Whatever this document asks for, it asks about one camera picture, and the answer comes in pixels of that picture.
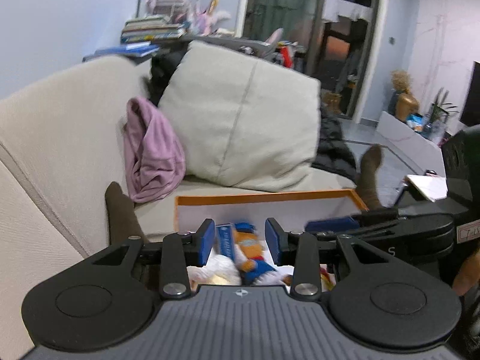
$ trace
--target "book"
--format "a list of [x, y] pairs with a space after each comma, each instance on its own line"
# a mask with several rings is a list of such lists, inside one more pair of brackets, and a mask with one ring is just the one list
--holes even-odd
[[138, 22], [147, 22], [147, 21], [155, 21], [155, 20], [160, 20], [163, 21], [164, 23], [168, 23], [168, 20], [170, 17], [165, 16], [165, 15], [152, 15], [152, 16], [146, 16], [146, 17], [135, 17], [133, 19], [127, 20], [125, 22], [125, 25], [129, 23], [138, 23]]
[[140, 25], [140, 26], [126, 26], [123, 28], [122, 32], [126, 31], [142, 31], [142, 30], [169, 30], [174, 31], [178, 30], [180, 26], [164, 26], [164, 25]]
[[166, 33], [181, 33], [179, 30], [165, 29], [165, 30], [133, 30], [123, 31], [122, 36], [140, 36], [140, 35], [160, 35]]
[[83, 61], [86, 62], [90, 59], [106, 55], [122, 55], [141, 58], [153, 54], [158, 51], [159, 48], [159, 46], [156, 44], [150, 44], [150, 42], [122, 44], [120, 46], [98, 49], [93, 54], [85, 56]]
[[121, 43], [132, 43], [132, 42], [143, 42], [143, 41], [154, 41], [161, 39], [178, 39], [185, 34], [185, 29], [182, 28], [181, 31], [160, 33], [156, 35], [151, 35], [146, 33], [145, 35], [123, 35], [121, 37]]
[[125, 25], [126, 28], [150, 28], [150, 27], [163, 27], [163, 28], [179, 28], [181, 24], [165, 24], [161, 21], [150, 21], [147, 23], [129, 23]]

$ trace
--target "gray gripper base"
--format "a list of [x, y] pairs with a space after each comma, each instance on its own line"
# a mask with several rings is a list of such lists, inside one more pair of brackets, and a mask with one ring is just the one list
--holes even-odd
[[27, 360], [454, 360], [444, 346], [417, 354], [364, 347], [339, 333], [320, 305], [282, 287], [202, 286], [188, 300], [164, 303], [150, 326], [98, 352], [38, 346]]

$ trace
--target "sticker label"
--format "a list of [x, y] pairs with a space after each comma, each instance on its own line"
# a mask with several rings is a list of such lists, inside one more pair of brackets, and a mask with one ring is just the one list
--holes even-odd
[[477, 238], [480, 238], [480, 219], [457, 226], [457, 243], [461, 244]]
[[232, 230], [233, 225], [231, 223], [217, 226], [218, 248], [220, 254], [229, 257], [232, 261], [235, 261]]

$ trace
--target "black jacket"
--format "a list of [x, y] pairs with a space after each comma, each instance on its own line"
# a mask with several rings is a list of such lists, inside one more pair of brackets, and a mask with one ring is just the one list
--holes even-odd
[[357, 178], [355, 157], [343, 140], [342, 126], [338, 117], [320, 106], [321, 121], [317, 156], [313, 168], [344, 176], [353, 182]]

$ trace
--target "potted plant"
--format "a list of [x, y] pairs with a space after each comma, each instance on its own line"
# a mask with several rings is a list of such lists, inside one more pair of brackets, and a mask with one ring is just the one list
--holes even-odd
[[447, 97], [450, 93], [445, 91], [442, 97], [443, 87], [440, 88], [435, 101], [431, 104], [430, 110], [423, 117], [423, 137], [431, 140], [435, 144], [439, 144], [445, 134], [447, 120], [452, 114], [457, 114], [456, 105], [447, 103]]

